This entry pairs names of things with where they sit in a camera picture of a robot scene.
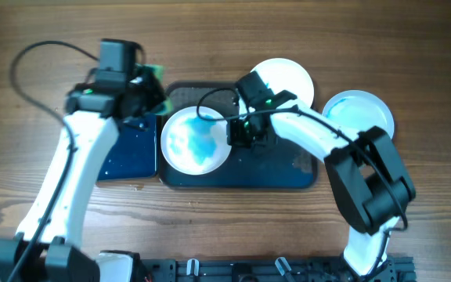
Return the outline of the dark grey serving tray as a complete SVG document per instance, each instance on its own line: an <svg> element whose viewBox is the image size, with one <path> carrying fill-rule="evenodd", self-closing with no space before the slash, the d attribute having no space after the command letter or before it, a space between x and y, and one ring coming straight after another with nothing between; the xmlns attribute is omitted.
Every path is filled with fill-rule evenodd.
<svg viewBox="0 0 451 282"><path fill-rule="evenodd" d="M232 88L233 82L177 81L168 86L174 106L173 113L196 106L212 89ZM203 107L210 107L224 116L239 113L231 92L217 92L206 98ZM278 138L270 150L260 151L233 147L224 164L205 175L187 175L175 170L159 149L160 181L173 189L242 188L260 190L303 190L309 188L319 174L319 160L289 140Z"/></svg>

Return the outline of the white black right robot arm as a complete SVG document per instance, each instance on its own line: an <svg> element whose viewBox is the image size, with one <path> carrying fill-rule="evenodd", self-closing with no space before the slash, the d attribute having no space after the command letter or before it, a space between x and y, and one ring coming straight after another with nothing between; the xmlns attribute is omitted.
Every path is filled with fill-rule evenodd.
<svg viewBox="0 0 451 282"><path fill-rule="evenodd" d="M349 224L342 254L346 273L374 280L384 270L391 234L409 227L416 191L389 134L372 125L349 128L324 117L287 90L237 90L238 115L228 117L229 142L253 143L271 132L323 162L335 203Z"/></svg>

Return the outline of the black water tub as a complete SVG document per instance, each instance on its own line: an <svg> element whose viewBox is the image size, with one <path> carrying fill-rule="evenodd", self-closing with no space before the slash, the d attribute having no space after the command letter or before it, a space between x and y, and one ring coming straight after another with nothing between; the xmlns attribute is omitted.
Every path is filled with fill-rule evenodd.
<svg viewBox="0 0 451 282"><path fill-rule="evenodd" d="M121 126L117 142L103 163L98 181L150 178L157 174L157 116L147 115Z"/></svg>

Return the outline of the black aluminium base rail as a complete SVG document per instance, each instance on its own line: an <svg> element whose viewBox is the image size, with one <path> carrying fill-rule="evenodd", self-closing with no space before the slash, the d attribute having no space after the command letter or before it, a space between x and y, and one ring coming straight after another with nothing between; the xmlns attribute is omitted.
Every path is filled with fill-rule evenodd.
<svg viewBox="0 0 451 282"><path fill-rule="evenodd" d="M151 282L416 282L411 257L389 256L373 275L361 277L342 257L271 260L200 261L153 259L143 261L144 281Z"/></svg>

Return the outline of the green yellow sponge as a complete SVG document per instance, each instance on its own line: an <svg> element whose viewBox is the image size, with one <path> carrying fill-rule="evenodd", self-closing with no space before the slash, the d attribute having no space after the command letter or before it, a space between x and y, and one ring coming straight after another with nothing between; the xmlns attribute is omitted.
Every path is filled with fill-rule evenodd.
<svg viewBox="0 0 451 282"><path fill-rule="evenodd" d="M146 67L152 70L155 78L158 81L158 85L162 89L163 92L162 96L164 98L164 100L161 103L159 103L154 109L152 109L151 112L158 116L168 115L173 110L173 106L169 96L164 92L164 88L162 85L165 68L161 65L156 64L146 64Z"/></svg>

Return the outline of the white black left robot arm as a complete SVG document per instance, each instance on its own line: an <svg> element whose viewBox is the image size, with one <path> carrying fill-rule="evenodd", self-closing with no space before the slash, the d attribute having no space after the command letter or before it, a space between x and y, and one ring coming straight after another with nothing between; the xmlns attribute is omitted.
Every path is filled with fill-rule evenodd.
<svg viewBox="0 0 451 282"><path fill-rule="evenodd" d="M144 281L139 254L81 251L86 209L120 126L162 114L161 67L138 66L124 84L96 80L68 94L56 152L41 189L11 239L0 238L1 281Z"/></svg>

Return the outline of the white plate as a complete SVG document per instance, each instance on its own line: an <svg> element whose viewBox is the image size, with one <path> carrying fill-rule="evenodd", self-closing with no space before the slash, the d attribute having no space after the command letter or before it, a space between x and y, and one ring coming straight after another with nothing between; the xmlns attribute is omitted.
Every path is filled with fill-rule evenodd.
<svg viewBox="0 0 451 282"><path fill-rule="evenodd" d="M307 70L300 64L289 59L272 58L255 66L249 74L253 73L275 94L287 90L297 96L296 100L290 100L276 110L269 110L270 114L314 110L315 86Z"/></svg>
<svg viewBox="0 0 451 282"><path fill-rule="evenodd" d="M204 175L223 165L232 150L227 143L227 122L209 107L186 107L165 122L161 150L178 172Z"/></svg>

